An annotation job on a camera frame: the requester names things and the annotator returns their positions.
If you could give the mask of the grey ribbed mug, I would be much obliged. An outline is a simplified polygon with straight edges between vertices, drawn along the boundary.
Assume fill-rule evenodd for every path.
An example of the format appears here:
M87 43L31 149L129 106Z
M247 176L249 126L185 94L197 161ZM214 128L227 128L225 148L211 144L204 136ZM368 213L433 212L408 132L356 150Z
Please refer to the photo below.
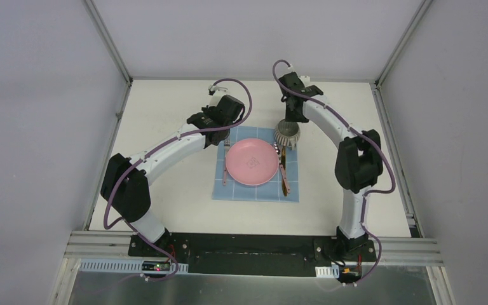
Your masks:
M274 129L274 139L281 147L287 147L290 150L297 148L297 143L300 139L301 131L298 123L289 122L282 119L278 122Z

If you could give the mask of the pink handled fork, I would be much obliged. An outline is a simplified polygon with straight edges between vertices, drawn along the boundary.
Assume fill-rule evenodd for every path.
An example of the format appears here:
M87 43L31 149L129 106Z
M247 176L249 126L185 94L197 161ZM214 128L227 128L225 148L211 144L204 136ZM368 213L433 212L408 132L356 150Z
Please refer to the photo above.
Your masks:
M227 170L227 154L231 148L231 140L230 137L227 137L224 140L224 160L223 160L223 174L222 174L222 185L226 186L227 185L227 176L228 176L228 170Z

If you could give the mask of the pink handled spoon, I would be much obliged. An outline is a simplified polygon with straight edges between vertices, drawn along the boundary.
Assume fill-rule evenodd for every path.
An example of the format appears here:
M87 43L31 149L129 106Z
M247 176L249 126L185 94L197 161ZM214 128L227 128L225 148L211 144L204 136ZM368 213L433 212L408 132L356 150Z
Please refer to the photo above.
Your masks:
M290 187L288 186L288 179L285 171L285 148L280 147L277 143L274 143L273 147L279 159L279 170L281 176L280 180L281 180L282 193L285 197L287 197L290 193Z

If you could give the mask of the gold table knife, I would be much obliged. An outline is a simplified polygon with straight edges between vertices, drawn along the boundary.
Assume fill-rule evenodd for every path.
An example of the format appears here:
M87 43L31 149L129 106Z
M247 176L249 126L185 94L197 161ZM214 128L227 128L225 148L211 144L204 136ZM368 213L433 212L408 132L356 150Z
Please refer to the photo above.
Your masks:
M280 174L281 174L281 188L283 195L287 197L290 193L290 187L288 186L288 179L287 179L287 173L285 170L285 162L286 162L286 154L285 154L285 147L281 147L280 153Z

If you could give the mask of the pink plate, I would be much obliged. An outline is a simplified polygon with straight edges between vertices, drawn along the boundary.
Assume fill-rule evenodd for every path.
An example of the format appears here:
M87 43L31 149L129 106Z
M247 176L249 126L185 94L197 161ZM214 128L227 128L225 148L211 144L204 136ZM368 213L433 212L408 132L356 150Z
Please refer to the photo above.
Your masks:
M261 139L236 142L226 161L228 174L246 186L265 184L279 171L279 159L273 145Z

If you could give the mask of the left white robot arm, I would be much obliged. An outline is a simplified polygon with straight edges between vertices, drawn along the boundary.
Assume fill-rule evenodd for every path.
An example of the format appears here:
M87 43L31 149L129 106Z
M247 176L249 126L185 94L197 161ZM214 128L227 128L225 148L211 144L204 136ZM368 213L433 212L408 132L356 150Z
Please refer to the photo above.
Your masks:
M157 146L131 156L120 153L108 162L100 195L134 230L145 237L144 248L153 257L167 252L166 227L151 206L150 186L170 167L184 158L218 145L228 136L227 126L239 123L245 105L222 95L190 116L186 123Z

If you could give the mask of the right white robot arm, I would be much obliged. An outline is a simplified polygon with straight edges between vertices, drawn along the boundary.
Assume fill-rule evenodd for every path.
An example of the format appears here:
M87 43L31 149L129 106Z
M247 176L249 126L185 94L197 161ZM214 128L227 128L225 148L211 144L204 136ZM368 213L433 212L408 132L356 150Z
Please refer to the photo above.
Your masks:
M335 145L334 175L343 189L341 222L336 229L335 252L349 261L360 253L368 238L362 228L364 197L383 173L381 136L375 129L357 130L328 105L323 91L305 85L296 72L284 74L277 83L288 122L313 122Z

